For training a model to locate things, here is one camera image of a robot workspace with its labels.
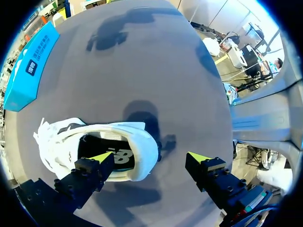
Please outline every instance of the desk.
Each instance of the desk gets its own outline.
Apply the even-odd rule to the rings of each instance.
[[[56,29],[37,100],[17,116],[27,176],[49,185],[55,178],[33,138],[43,117],[145,121],[162,160],[141,182],[107,182],[75,214],[105,227],[214,226],[219,209],[185,157],[219,156],[231,167],[232,122],[214,61],[188,21],[169,2],[136,0],[86,10]]]

